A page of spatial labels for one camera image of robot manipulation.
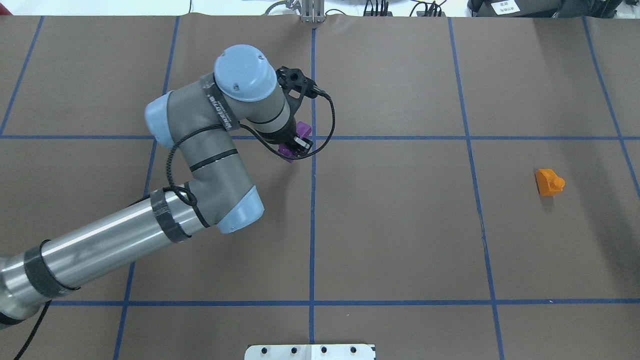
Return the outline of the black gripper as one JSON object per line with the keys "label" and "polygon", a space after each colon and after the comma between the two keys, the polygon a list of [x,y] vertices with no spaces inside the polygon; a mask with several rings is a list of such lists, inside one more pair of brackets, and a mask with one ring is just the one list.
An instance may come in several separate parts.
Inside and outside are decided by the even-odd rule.
{"label": "black gripper", "polygon": [[262,145],[270,148],[271,145],[279,146],[293,139],[291,141],[291,156],[305,157],[312,151],[314,142],[308,137],[295,136],[297,134],[296,127],[295,119],[261,123]]}

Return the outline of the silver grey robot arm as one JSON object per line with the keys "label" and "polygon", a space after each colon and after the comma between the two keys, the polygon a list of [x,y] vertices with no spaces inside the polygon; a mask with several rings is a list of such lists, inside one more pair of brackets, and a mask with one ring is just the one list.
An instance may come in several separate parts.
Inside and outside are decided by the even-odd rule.
{"label": "silver grey robot arm", "polygon": [[1,328],[137,259],[215,227],[233,233],[263,216],[256,183],[231,132],[245,129],[277,157],[313,157],[295,114],[329,94],[298,68],[274,68],[256,47],[226,48],[199,80],[151,101],[147,128],[169,153],[166,186],[90,224],[1,258]]}

